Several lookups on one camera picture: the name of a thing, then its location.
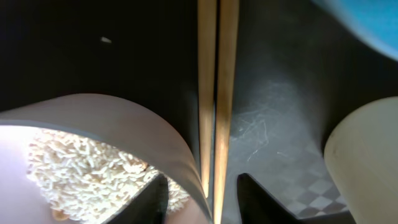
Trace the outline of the light blue bowl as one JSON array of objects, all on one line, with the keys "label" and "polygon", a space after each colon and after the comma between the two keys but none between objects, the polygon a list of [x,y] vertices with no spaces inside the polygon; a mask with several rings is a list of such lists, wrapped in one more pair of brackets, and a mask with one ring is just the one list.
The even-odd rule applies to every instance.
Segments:
[{"label": "light blue bowl", "polygon": [[380,54],[397,60],[397,0],[314,0]]}]

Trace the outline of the white bowl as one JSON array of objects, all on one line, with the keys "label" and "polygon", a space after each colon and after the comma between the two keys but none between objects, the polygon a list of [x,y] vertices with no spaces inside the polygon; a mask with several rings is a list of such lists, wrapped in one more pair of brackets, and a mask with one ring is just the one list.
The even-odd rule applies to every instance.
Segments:
[{"label": "white bowl", "polygon": [[129,152],[180,184],[212,221],[187,143],[166,120],[137,103],[109,95],[67,95],[3,111],[1,124],[56,129]]}]

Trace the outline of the pile of white rice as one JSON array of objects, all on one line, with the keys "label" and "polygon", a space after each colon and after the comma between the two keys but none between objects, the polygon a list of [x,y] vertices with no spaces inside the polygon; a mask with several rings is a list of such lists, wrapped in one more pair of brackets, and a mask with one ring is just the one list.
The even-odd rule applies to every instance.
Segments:
[{"label": "pile of white rice", "polygon": [[52,210],[79,223],[105,223],[161,172],[104,142],[38,129],[27,148],[27,178]]}]

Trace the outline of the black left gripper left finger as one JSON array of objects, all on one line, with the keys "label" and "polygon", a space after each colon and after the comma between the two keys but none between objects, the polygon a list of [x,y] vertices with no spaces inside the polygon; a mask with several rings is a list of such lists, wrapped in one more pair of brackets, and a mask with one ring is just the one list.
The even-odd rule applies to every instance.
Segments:
[{"label": "black left gripper left finger", "polygon": [[168,201],[168,181],[159,174],[108,224],[164,224]]}]

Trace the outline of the white green cup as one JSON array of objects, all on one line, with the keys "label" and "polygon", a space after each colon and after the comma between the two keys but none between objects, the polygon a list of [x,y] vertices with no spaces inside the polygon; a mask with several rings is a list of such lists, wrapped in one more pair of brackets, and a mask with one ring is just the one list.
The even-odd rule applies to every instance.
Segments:
[{"label": "white green cup", "polygon": [[326,168],[356,223],[397,223],[397,98],[343,119],[324,150]]}]

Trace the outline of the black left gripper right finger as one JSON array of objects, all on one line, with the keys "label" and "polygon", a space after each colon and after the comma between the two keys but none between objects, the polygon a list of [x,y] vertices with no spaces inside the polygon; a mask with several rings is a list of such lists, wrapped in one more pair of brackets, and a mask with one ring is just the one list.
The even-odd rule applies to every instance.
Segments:
[{"label": "black left gripper right finger", "polygon": [[354,224],[349,212],[299,220],[248,173],[237,177],[237,197],[242,224]]}]

